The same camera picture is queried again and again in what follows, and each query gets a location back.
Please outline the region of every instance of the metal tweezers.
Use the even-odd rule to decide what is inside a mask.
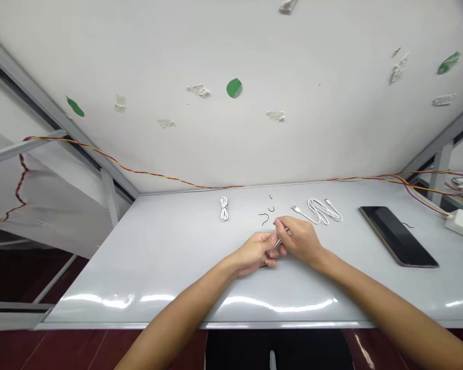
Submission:
[[[274,247],[271,248],[269,251],[267,251],[266,254],[269,255],[270,253],[274,252],[276,249],[279,248],[281,243],[283,243],[283,241],[281,240],[281,238],[279,238],[278,241],[276,242],[276,244],[274,245]]]

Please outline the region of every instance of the black phone screen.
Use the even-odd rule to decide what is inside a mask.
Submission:
[[[360,207],[360,211],[400,265],[439,267],[436,260],[432,258],[388,207]]]

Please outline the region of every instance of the bent black wire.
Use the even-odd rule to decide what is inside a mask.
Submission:
[[[261,226],[264,226],[264,224],[269,221],[269,215],[267,213],[259,213],[259,216],[262,216],[262,215],[266,215],[268,217],[268,219],[264,221],[261,225]]]

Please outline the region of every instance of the white usb cable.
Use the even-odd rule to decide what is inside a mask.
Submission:
[[[334,210],[331,211],[330,209],[328,209],[324,203],[322,203],[321,201],[317,200],[317,199],[314,199],[314,198],[310,198],[308,201],[307,201],[307,205],[309,206],[310,210],[312,212],[314,212],[315,214],[317,214],[317,217],[319,217],[319,221],[314,221],[313,219],[311,219],[310,217],[308,217],[306,214],[304,214],[299,207],[297,206],[293,206],[292,209],[297,212],[297,213],[300,213],[302,216],[304,216],[305,218],[308,218],[313,224],[320,224],[320,222],[322,221],[325,225],[329,225],[329,220],[328,220],[328,217],[327,216],[330,216],[333,220],[335,221],[338,221],[338,222],[342,222],[343,221],[343,217],[341,216],[341,213],[338,212],[338,210],[333,206],[333,204],[329,201],[329,199],[325,199],[326,203],[329,204],[331,206],[331,208]]]
[[[226,197],[220,198],[221,202],[221,221],[228,220],[228,212],[226,211],[226,207],[228,207],[228,199]]]

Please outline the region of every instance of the human hand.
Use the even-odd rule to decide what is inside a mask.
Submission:
[[[275,233],[254,233],[239,249],[225,258],[237,269],[238,277],[247,276],[262,266],[276,267],[279,252],[266,255],[274,247],[278,236]],[[286,255],[284,247],[280,247],[281,254]]]
[[[299,260],[319,270],[326,256],[326,249],[322,247],[317,234],[310,222],[290,216],[279,217],[274,220],[276,234],[283,240],[288,251]],[[291,235],[284,229],[288,227]]]

